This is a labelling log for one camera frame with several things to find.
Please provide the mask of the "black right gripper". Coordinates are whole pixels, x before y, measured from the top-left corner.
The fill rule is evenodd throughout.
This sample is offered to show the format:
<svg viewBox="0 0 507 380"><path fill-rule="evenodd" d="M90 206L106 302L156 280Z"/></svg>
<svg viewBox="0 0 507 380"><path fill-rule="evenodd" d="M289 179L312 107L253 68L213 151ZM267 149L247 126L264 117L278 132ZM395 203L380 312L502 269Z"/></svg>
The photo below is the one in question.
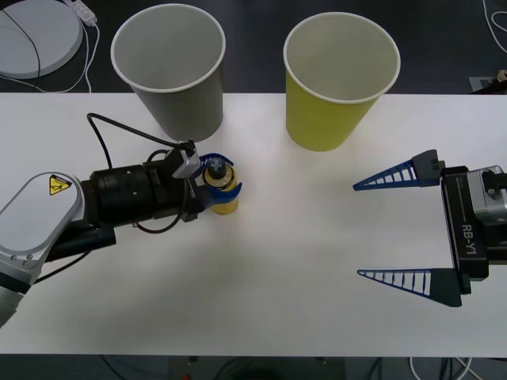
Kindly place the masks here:
<svg viewBox="0 0 507 380"><path fill-rule="evenodd" d="M355 183L353 190L422 188L440 183L454 268L357 270L356 273L400 291L457 308L462 306L461 296L471 293L471 281L488 277L489 262L482 223L472 204L468 168L444 167L437 151L427 150Z"/></svg>

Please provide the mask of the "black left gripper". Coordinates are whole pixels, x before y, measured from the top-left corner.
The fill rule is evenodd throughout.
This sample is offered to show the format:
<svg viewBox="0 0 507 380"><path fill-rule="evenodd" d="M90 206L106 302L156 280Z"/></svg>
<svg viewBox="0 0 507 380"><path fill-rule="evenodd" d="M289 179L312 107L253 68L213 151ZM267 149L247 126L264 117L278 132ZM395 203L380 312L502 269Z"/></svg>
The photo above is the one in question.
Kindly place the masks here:
<svg viewBox="0 0 507 380"><path fill-rule="evenodd" d="M200 168L205 170L211 166L220 170L234 163L218 153L200 156ZM183 204L184 195L187 201L183 206L182 221L191 222L207 209L212 209L217 215L230 215L238 209L238 196L242 190L242 183L231 190L222 190L209 185L201 185L194 178L176 179L161 170L150 171L153 194L153 219L176 216Z"/></svg>

